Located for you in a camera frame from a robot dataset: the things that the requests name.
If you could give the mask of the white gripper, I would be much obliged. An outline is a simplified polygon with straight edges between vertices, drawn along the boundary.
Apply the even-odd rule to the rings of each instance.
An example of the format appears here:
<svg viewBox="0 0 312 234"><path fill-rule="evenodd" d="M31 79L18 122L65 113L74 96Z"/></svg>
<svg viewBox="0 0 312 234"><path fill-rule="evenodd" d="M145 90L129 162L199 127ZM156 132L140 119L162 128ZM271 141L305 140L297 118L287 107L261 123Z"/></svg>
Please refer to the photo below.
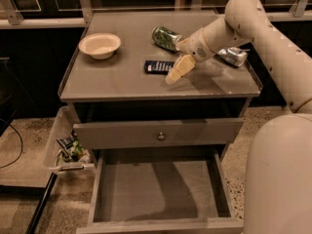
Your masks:
<svg viewBox="0 0 312 234"><path fill-rule="evenodd" d="M179 57L174 68L167 74L165 82L168 85L174 84L181 78L181 75L191 71L195 67L196 61L203 62L215 55L205 41L203 28L197 30L188 38L179 41L175 46L179 51L187 55Z"/></svg>

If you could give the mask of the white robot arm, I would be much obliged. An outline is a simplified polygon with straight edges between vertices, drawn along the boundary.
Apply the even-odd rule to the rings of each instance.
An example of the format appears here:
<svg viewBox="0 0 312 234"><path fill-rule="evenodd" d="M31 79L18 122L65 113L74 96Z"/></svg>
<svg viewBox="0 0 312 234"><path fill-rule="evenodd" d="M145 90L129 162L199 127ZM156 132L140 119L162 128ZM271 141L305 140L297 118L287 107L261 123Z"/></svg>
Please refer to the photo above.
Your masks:
<svg viewBox="0 0 312 234"><path fill-rule="evenodd" d="M172 84L226 47L250 41L291 113L253 138L243 234L312 234L312 59L272 25L259 0L229 0L222 18L178 42Z"/></svg>

